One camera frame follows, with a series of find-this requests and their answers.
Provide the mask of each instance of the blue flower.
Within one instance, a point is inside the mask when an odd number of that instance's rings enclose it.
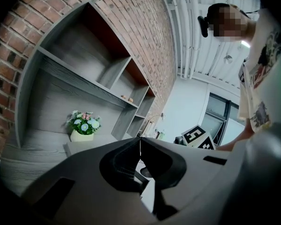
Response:
[[[86,131],[86,130],[88,130],[88,128],[89,128],[89,126],[87,124],[82,124],[81,125],[81,130],[82,131]]]
[[[81,120],[80,119],[77,119],[75,120],[74,124],[80,124],[81,123]]]
[[[96,121],[95,119],[91,118],[90,120],[88,120],[88,124],[90,124],[94,129],[97,129],[100,127],[100,124],[98,121]]]

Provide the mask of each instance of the white corrugated ceiling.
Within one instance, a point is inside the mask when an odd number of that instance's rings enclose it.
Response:
[[[249,48],[241,42],[220,42],[209,31],[202,37],[197,16],[206,16],[214,3],[232,3],[244,12],[260,8],[260,0],[164,0],[170,14],[175,40],[177,74],[182,78],[196,78],[236,95],[239,95],[238,71],[249,54]],[[258,14],[249,15],[257,20]],[[224,62],[225,56],[232,63]]]

